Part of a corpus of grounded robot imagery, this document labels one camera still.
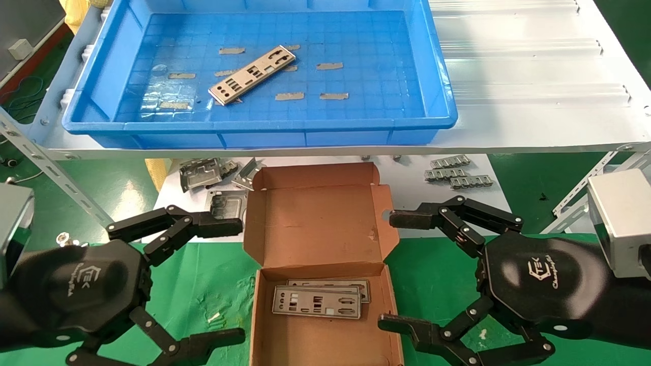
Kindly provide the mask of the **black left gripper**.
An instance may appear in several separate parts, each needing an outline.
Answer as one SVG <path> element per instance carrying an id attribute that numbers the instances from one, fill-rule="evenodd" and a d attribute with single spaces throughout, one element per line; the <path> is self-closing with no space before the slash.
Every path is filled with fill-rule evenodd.
<path id="1" fill-rule="evenodd" d="M 151 269 L 194 237 L 223 238 L 244 230 L 241 219 L 175 205 L 110 223 L 101 246 L 67 246 L 23 253 L 2 289 L 2 352 L 83 342 L 67 365 L 130 365 L 98 355 L 137 325 L 161 350 L 151 365 L 205 365 L 216 348 L 242 344 L 241 327 L 172 336 L 143 308 L 151 298 Z M 143 255 L 130 244 L 159 233 Z"/>

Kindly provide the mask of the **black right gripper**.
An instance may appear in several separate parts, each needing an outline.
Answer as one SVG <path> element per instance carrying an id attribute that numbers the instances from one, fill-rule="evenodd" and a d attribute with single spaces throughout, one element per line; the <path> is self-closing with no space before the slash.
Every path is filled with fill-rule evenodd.
<path id="1" fill-rule="evenodd" d="M 463 196 L 391 211 L 389 224 L 439 229 L 466 255 L 482 258 L 483 289 L 493 298 L 479 297 L 446 326 L 379 315 L 379 329 L 409 336 L 417 352 L 440 356 L 451 365 L 540 364 L 555 354 L 553 343 L 540 332 L 649 348 L 649 280 L 617 278 L 598 244 L 523 236 L 516 233 L 523 226 L 521 217 Z M 486 244 L 469 224 L 500 236 Z M 479 352 L 467 347 L 462 338 L 488 315 L 506 320 L 507 329 L 521 335 L 523 343 Z"/>

